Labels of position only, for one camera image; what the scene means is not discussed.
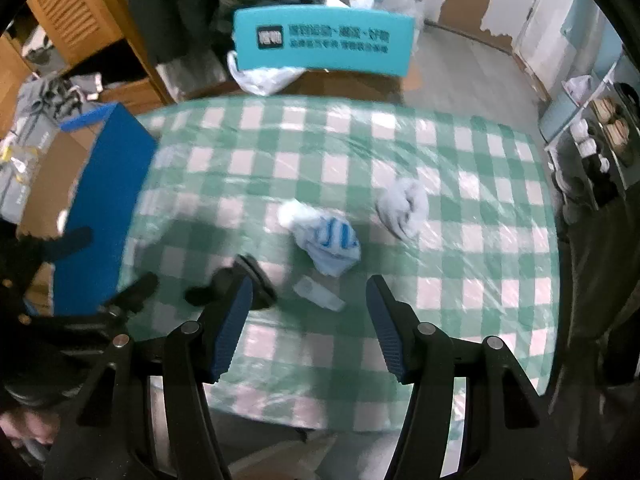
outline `pile of clothes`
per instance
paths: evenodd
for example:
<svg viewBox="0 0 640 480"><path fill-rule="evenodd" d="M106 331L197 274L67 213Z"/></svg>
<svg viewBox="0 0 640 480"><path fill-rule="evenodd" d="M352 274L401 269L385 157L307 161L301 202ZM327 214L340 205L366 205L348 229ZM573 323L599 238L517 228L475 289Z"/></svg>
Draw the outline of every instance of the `pile of clothes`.
<svg viewBox="0 0 640 480"><path fill-rule="evenodd" d="M102 92L99 73L63 78L29 76L20 87L11 131L2 150L29 148L43 155L61 122L96 109ZM0 218L17 224L29 195L28 184L19 182L9 162L0 166Z"/></svg>

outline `table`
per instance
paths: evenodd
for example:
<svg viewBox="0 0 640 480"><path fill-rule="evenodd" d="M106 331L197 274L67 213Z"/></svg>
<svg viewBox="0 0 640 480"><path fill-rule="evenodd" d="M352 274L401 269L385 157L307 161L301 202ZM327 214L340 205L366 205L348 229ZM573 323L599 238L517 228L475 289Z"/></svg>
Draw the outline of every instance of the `table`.
<svg viewBox="0 0 640 480"><path fill-rule="evenodd" d="M304 428L401 427L410 387L388 373L364 302L382 274L420 320L453 337L499 335L534 386L548 382L556 339L558 247L532 142L479 117L324 98L215 98L140 118L161 136L138 199L120 275L145 271L158 293L130 321L136 338L196 319L182 298L236 253L256 257L277 307L251 312L230 370L208 391L213 407ZM425 185L430 212L405 245L377 219L395 176ZM351 221L362 260L339 279L319 275L277 222L296 198ZM324 310L293 293L302 276L346 307ZM450 439L462 434L456 383Z"/></svg>

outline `cardboard box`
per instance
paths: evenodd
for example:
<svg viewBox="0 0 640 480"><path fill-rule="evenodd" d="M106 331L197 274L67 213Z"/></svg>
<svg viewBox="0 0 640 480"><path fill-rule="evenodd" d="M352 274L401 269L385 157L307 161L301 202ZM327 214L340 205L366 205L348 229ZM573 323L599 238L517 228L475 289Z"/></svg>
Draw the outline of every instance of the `cardboard box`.
<svg viewBox="0 0 640 480"><path fill-rule="evenodd" d="M156 141L121 104L62 124L40 161L19 226L21 233L55 237L68 210L65 229L93 231L89 247L54 266L56 314L92 314L116 293L131 216L155 150ZM43 294L48 277L45 267L34 294Z"/></svg>

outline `person's hand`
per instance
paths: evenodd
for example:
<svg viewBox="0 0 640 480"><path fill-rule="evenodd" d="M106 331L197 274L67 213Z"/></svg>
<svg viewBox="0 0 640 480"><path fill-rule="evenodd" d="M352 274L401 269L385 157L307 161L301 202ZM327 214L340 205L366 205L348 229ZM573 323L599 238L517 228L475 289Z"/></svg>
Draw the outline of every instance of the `person's hand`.
<svg viewBox="0 0 640 480"><path fill-rule="evenodd" d="M21 406L0 415L0 428L14 441L34 439L41 444L53 444L60 418L53 412L36 412Z"/></svg>

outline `white cloth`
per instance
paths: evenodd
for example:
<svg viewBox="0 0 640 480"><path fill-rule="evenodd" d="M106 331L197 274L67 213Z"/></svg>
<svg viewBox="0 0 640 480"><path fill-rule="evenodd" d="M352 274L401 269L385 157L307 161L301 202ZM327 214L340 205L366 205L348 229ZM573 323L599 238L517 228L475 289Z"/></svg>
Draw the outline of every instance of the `white cloth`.
<svg viewBox="0 0 640 480"><path fill-rule="evenodd" d="M572 123L571 126L569 126L569 131L576 144L580 144L589 139L589 125L585 119L580 119Z"/></svg>
<svg viewBox="0 0 640 480"><path fill-rule="evenodd" d="M604 158L602 155L598 155L600 158L600 173L608 173L609 172L609 159Z"/></svg>
<svg viewBox="0 0 640 480"><path fill-rule="evenodd" d="M380 221L404 241L415 238L429 214L424 186L414 178L396 180L376 203Z"/></svg>
<svg viewBox="0 0 640 480"><path fill-rule="evenodd" d="M595 155L598 151L598 145L594 139L589 137L578 144L578 151L580 152L580 158L587 158L588 156Z"/></svg>
<svg viewBox="0 0 640 480"><path fill-rule="evenodd" d="M360 242L345 218L289 200L280 206L278 221L325 276L336 278L360 261Z"/></svg>

